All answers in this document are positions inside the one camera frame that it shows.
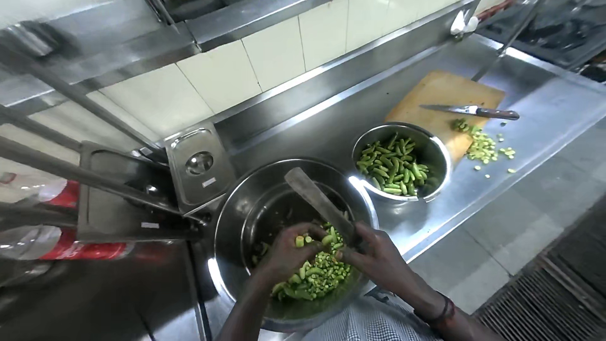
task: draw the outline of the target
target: metal rod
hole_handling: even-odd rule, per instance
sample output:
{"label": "metal rod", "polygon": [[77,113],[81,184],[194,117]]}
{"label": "metal rod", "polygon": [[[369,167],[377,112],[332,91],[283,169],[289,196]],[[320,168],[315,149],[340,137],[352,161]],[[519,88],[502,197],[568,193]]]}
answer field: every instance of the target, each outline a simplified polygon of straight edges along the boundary
{"label": "metal rod", "polygon": [[9,109],[5,106],[0,106],[0,117],[6,119],[10,124],[26,130],[30,133],[34,133],[43,137],[49,141],[52,141],[60,146],[80,151],[80,142],[72,139],[71,137],[65,136],[62,133],[53,130],[41,123],[38,123],[31,118],[15,112],[13,109]]}
{"label": "metal rod", "polygon": [[75,215],[3,202],[0,202],[0,217],[31,225],[49,224],[75,227],[78,224],[78,218]]}
{"label": "metal rod", "polygon": [[104,178],[99,174],[82,169],[67,161],[39,152],[8,138],[0,137],[0,157],[26,164],[59,177],[75,180],[90,187],[116,194],[139,203],[147,204],[167,212],[181,215],[170,203],[137,191],[118,181]]}
{"label": "metal rod", "polygon": [[148,147],[154,152],[154,154],[166,158],[165,151],[162,148],[158,147],[152,140],[149,140],[147,137],[134,130],[128,124],[125,124],[122,120],[112,115],[112,113],[110,113],[107,109],[100,106],[90,98],[86,97],[84,93],[81,93],[80,91],[76,90],[73,86],[59,79],[59,77],[57,77],[54,73],[40,66],[36,61],[18,52],[15,52],[2,44],[0,44],[0,61],[8,66],[17,67],[31,74],[37,79],[40,79],[49,86],[53,87],[61,95],[64,95],[68,99],[78,103],[80,106],[90,111],[92,114],[104,120],[105,122],[109,123],[111,126],[121,131],[126,136]]}
{"label": "metal rod", "polygon": [[513,34],[511,34],[505,44],[503,44],[503,46],[499,50],[497,50],[496,57],[488,64],[486,64],[483,68],[481,68],[480,71],[478,71],[478,73],[476,73],[475,76],[471,78],[472,81],[479,81],[480,78],[484,77],[488,70],[490,70],[495,64],[497,64],[501,60],[501,58],[505,56],[505,50],[507,50],[513,44],[513,42],[520,35],[520,33],[522,33],[526,26],[528,26],[530,21],[534,19],[539,9],[541,9],[541,5],[543,4],[543,2],[545,2],[545,0],[536,0],[534,4],[532,4],[532,8],[530,9],[530,11],[528,11],[528,14],[524,18],[524,20],[520,21],[518,26],[514,28]]}

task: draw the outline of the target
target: metal bowl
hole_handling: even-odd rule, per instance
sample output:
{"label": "metal bowl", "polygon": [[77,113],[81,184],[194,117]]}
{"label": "metal bowl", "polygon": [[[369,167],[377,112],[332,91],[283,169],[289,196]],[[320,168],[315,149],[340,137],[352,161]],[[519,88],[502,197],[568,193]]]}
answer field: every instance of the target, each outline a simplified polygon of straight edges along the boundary
{"label": "metal bowl", "polygon": [[[222,301],[234,304],[244,290],[253,267],[251,250],[264,241],[271,244],[284,226],[319,218],[318,213],[284,180],[294,167],[303,171],[353,221],[364,220],[378,228],[375,208],[362,181],[347,178],[320,161],[278,161],[245,175],[229,193],[219,214],[215,233],[215,257],[209,271]],[[314,301],[271,300],[263,328],[278,332],[312,329],[346,307],[368,280],[352,271],[348,279],[322,299]]]}
{"label": "metal bowl", "polygon": [[362,151],[368,148],[368,144],[375,141],[389,140],[394,133],[399,137],[410,137],[415,142],[413,153],[417,156],[417,161],[426,165],[430,171],[430,177],[427,184],[420,188],[417,197],[405,197],[400,195],[387,194],[376,189],[372,184],[363,181],[363,185],[373,198],[381,202],[391,204],[403,204],[408,201],[417,201],[422,198],[425,201],[433,200],[450,181],[452,171],[450,154],[444,143],[427,130],[410,123],[387,122],[381,126],[375,127],[362,134],[351,152],[353,166],[358,169],[356,162],[360,160]]}

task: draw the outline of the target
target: wooden cutting board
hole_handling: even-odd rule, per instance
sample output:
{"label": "wooden cutting board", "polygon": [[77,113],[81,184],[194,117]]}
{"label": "wooden cutting board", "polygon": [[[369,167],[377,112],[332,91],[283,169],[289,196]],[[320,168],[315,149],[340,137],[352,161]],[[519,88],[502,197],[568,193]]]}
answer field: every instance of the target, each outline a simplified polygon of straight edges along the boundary
{"label": "wooden cutting board", "polygon": [[466,133],[451,129],[452,121],[465,118],[471,125],[484,126],[488,118],[461,113],[440,112],[419,107],[421,104],[445,104],[463,106],[475,104],[496,109],[505,97],[505,92],[476,83],[468,78],[446,71],[432,71],[417,84],[411,92],[391,110],[386,122],[399,121],[412,123],[427,129],[444,142],[453,164],[458,163],[471,145]]}

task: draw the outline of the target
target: chef's knife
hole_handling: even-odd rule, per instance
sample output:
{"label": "chef's knife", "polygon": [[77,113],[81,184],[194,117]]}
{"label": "chef's knife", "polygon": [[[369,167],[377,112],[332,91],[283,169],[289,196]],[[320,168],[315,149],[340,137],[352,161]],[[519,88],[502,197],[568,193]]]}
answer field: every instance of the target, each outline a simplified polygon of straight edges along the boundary
{"label": "chef's knife", "polygon": [[517,112],[512,110],[486,109],[479,106],[440,106],[440,105],[420,105],[421,108],[429,110],[439,110],[446,112],[466,113],[467,115],[476,115],[488,118],[503,118],[505,120],[517,120],[520,118]]}
{"label": "chef's knife", "polygon": [[300,167],[291,169],[284,175],[284,179],[295,192],[302,196],[327,222],[335,227],[346,244],[356,245],[356,232],[353,224],[345,219],[343,213],[339,211],[335,204],[328,199]]}

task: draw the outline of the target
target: hand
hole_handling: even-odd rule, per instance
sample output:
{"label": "hand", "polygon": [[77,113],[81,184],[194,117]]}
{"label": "hand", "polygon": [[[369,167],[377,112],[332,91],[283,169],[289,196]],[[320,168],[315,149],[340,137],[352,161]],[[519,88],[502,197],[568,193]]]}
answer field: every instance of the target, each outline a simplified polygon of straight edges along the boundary
{"label": "hand", "polygon": [[263,261],[257,267],[272,286],[286,282],[296,271],[299,270],[306,260],[313,260],[316,254],[324,250],[321,242],[315,240],[307,243],[302,248],[297,248],[295,239],[299,235],[309,233],[312,238],[321,239],[327,232],[320,226],[312,223],[299,223],[283,229]]}
{"label": "hand", "polygon": [[336,258],[353,265],[379,287],[398,295],[423,316],[439,316],[444,308],[444,298],[410,269],[387,233],[373,230],[362,222],[356,223],[356,232],[368,243],[366,254],[342,248]]}

